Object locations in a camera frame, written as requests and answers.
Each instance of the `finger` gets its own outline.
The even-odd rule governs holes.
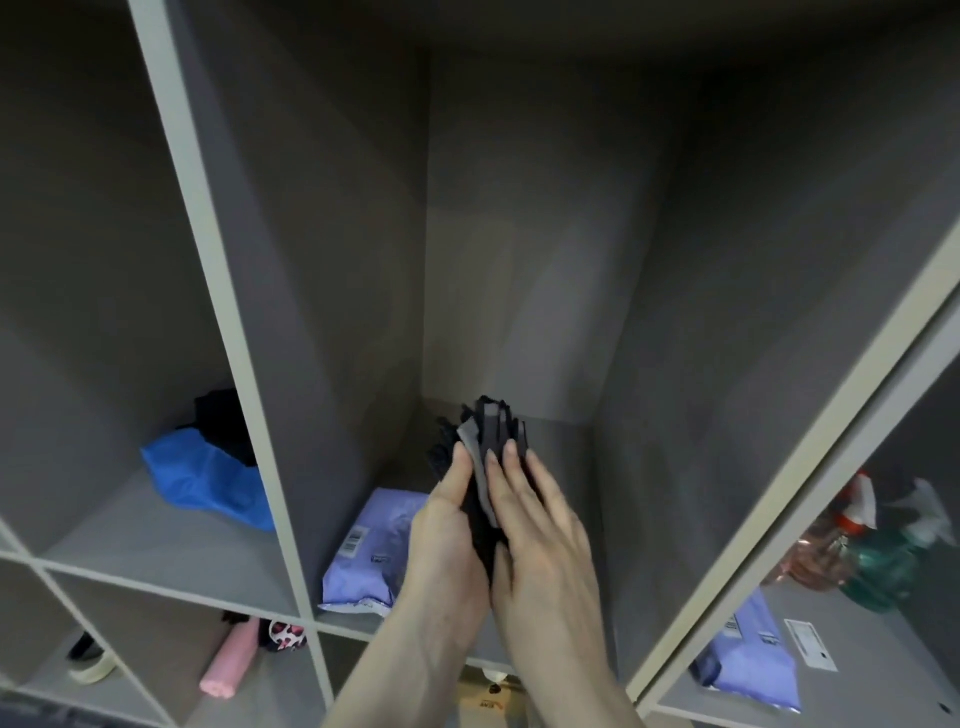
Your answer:
[[[507,483],[507,477],[503,474],[492,450],[487,453],[487,485],[496,519],[510,540],[511,551],[516,553],[516,549],[523,548],[536,533],[537,527],[520,504],[514,489]]]
[[[573,522],[573,544],[580,549],[580,552],[592,563],[593,549],[590,547],[590,537],[580,519],[576,519]]]
[[[510,550],[500,542],[496,545],[493,557],[493,585],[490,592],[491,604],[497,614],[503,614],[513,593],[514,560],[510,556]]]
[[[464,504],[470,479],[473,477],[473,458],[467,452],[463,443],[453,446],[453,462],[443,480],[437,483],[430,497],[439,497],[449,500],[457,506]]]
[[[516,497],[519,498],[526,510],[530,520],[536,523],[544,533],[551,533],[553,522],[547,512],[543,509],[543,504],[530,487],[526,474],[523,472],[523,466],[520,464],[520,456],[516,451],[516,442],[508,440],[503,449],[503,472],[507,475],[507,481],[510,487],[514,489]]]
[[[527,450],[527,467],[530,475],[537,482],[537,489],[543,497],[543,507],[550,514],[550,519],[564,533],[568,539],[573,539],[573,519],[576,514],[566,502],[564,492],[560,490],[557,479],[543,465],[543,461],[531,449]]]

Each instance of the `forearm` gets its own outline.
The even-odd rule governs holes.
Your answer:
[[[367,647],[326,728],[434,728],[452,710],[467,647],[428,599],[399,601]]]
[[[587,674],[571,666],[548,685],[527,685],[547,728],[642,728],[627,693],[606,670]]]

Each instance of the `gray fabric tag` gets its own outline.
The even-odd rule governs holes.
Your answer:
[[[490,503],[490,487],[487,484],[487,469],[483,461],[483,455],[480,453],[480,441],[477,439],[480,435],[480,427],[470,418],[457,428],[457,434],[460,435],[464,447],[473,458],[473,475],[477,479],[477,493],[480,496],[480,507],[487,514],[487,520],[494,528],[499,528],[500,524],[496,520],[496,513],[493,511],[493,504]]]

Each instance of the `gray wall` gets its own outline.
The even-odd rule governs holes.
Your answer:
[[[960,361],[954,361],[867,463],[868,471],[900,466],[933,483],[960,533]],[[937,544],[920,570],[903,614],[960,689],[960,548]]]
[[[434,54],[426,397],[590,422],[695,87]]]
[[[174,7],[315,597],[420,393],[426,60],[375,25],[312,3]]]
[[[128,17],[0,22],[0,512],[42,551],[228,381]]]
[[[597,419],[627,675],[960,213],[958,38],[954,16],[707,84]]]

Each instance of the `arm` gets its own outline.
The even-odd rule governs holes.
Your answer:
[[[493,612],[500,635],[550,728],[642,728],[607,663],[600,589],[587,531],[553,475],[526,457],[543,503],[507,444],[503,467],[488,458],[497,519],[510,548],[497,546]]]
[[[460,510],[473,462],[460,444],[410,536],[396,606],[367,647],[326,728],[434,728],[453,707],[457,679],[490,609],[487,575]]]

